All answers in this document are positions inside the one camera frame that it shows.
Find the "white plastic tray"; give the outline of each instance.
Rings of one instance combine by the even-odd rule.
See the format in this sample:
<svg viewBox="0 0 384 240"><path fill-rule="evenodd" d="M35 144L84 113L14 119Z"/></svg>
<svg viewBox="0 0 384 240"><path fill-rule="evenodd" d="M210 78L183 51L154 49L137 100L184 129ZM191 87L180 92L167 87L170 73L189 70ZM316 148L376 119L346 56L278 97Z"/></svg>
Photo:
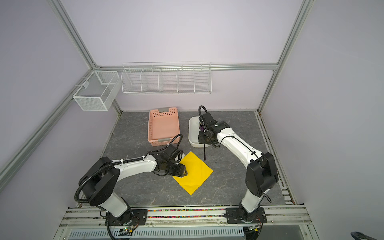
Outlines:
<svg viewBox="0 0 384 240"><path fill-rule="evenodd" d="M192 147L204 147L204 144L199 143L199 117L192 117L189 119L188 140Z"/></svg>

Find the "cable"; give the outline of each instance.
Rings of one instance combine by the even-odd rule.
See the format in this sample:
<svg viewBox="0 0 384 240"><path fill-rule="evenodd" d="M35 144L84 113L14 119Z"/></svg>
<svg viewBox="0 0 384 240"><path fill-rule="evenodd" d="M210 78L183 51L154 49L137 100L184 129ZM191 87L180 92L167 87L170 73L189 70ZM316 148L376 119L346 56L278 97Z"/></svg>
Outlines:
<svg viewBox="0 0 384 240"><path fill-rule="evenodd" d="M132 159L126 159L123 161L123 164L124 163L129 163L129 162L135 162L135 161L140 161L140 160L143 160L143 157L137 157L137 158L132 158ZM87 199L80 199L79 198L79 194L81 192L81 190L84 188L84 186L89 182L89 180L91 180L92 178L94 178L95 176L97 176L98 174L104 172L105 170L115 166L115 165L120 165L121 162L113 162L113 163L110 163L110 164L107 164L101 168L99 168L96 172L92 173L87 179L85 179L81 184L80 186L77 188L75 194L74 194L74 200L76 202L80 202L80 203L83 203L83 202L88 202Z"/></svg>
<svg viewBox="0 0 384 240"><path fill-rule="evenodd" d="M236 139L237 141L239 141L242 145L244 145L246 148L248 148L248 150L251 152L251 155L255 155L255 156L257 157L256 160L259 160L260 157L258 157L258 156L256 155L256 152L255 152L255 151L252 151L247 145L245 145L242 141L240 141L239 139L237 139L235 136L225 136L225 137L223 137L223 139L221 139L220 144L218 145L218 147L221 146L221 143L223 142L223 140L224 140L226 137L231 137L231 138L234 138L234 139Z"/></svg>
<svg viewBox="0 0 384 240"><path fill-rule="evenodd" d="M140 223L140 218L139 217L133 217L133 218L137 218L138 221L137 221L136 226L132 229L132 231L135 230L139 226L139 223Z"/></svg>
<svg viewBox="0 0 384 240"><path fill-rule="evenodd" d="M264 194L264 196L268 200L269 203L272 203L272 200L271 200L271 198L268 195Z"/></svg>
<svg viewBox="0 0 384 240"><path fill-rule="evenodd" d="M107 213L105 214L105 216L103 216L103 215L101 214L101 211L102 211L102 210L100 210L100 216L101 216L101 217L107 217Z"/></svg>
<svg viewBox="0 0 384 240"><path fill-rule="evenodd" d="M205 126L204 119L203 119L203 117L201 115L201 109L204 109L205 113L208 113L208 111L207 111L207 109L203 105L199 106L199 117L200 117L200 120L201 120L201 124L203 125L204 132L206 132L207 131L207 127Z"/></svg>
<svg viewBox="0 0 384 240"><path fill-rule="evenodd" d="M117 240L111 233L111 230L109 229L109 224L108 224L108 218L105 220L105 223L107 225L107 232L108 232L108 235L109 237L112 239L112 240Z"/></svg>
<svg viewBox="0 0 384 240"><path fill-rule="evenodd" d="M214 148L219 148L219 147L220 147L220 146L215 145L215 144L211 141L210 138L208 138L208 140L209 140L209 142L211 143L211 145L212 145Z"/></svg>
<svg viewBox="0 0 384 240"><path fill-rule="evenodd" d="M259 223L260 223L260 229L258 230L258 233L257 233L257 236L259 236L259 235L260 235L260 232L261 232L261 230L262 230L262 228L263 228L263 224L262 224L260 218L259 218L257 215L256 215L256 217L257 217L257 219L259 220ZM254 231L255 231L255 228L254 228L254 229L247 230L247 231L244 231L244 233L252 233L252 232L254 232Z"/></svg>
<svg viewBox="0 0 384 240"><path fill-rule="evenodd" d="M153 173L156 174L157 176L160 176L160 177L164 177L164 176L168 175L168 173L164 173L163 175L160 175L160 174L157 174L157 172L153 172Z"/></svg>
<svg viewBox="0 0 384 240"><path fill-rule="evenodd" d="M163 150L167 149L167 147L169 147L169 145L171 145L171 144L173 143L173 141L175 141L175 139L176 139L177 137L180 137L180 140L179 140L179 142L177 143L177 146L176 146L176 148L179 148L179 145L180 145L180 143L181 143L181 140L183 140L183 135L182 135L182 134L177 134L177 135L170 141L170 143L167 144L165 147L160 148L160 149L157 149L157 150L153 150L153 151L149 151L149 152L147 152L147 154L145 154L144 158L146 158L147 155L150 154L151 152L160 152L160 151L163 151Z"/></svg>

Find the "pink plastic basket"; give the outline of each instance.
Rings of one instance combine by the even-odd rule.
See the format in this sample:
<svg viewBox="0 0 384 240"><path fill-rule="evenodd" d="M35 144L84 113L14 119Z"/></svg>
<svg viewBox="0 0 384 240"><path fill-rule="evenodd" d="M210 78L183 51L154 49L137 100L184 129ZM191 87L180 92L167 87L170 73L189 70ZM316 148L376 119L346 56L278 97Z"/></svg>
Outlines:
<svg viewBox="0 0 384 240"><path fill-rule="evenodd" d="M177 108L160 108L149 112L148 142L152 146L167 145L180 133Z"/></svg>

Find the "white wire basket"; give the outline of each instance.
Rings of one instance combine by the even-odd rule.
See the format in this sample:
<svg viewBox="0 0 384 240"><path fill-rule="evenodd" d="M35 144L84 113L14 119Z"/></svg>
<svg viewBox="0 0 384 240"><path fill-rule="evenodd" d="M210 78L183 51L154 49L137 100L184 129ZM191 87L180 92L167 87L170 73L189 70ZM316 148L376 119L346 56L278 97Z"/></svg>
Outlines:
<svg viewBox="0 0 384 240"><path fill-rule="evenodd" d="M73 98L84 111L108 111L120 88L116 71L93 71Z"/></svg>
<svg viewBox="0 0 384 240"><path fill-rule="evenodd" d="M209 65L156 67L124 66L122 91L126 94L201 94L212 92Z"/></svg>

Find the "yellow cloth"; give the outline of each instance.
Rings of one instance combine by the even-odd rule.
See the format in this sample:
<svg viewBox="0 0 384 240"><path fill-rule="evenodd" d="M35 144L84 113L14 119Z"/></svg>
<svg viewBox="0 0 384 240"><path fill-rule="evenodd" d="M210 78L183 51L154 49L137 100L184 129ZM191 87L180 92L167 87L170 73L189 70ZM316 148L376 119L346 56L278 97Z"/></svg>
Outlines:
<svg viewBox="0 0 384 240"><path fill-rule="evenodd" d="M173 177L190 195L194 193L205 180L213 173L200 158L193 152L189 152L180 163L185 165L188 175L185 177Z"/></svg>

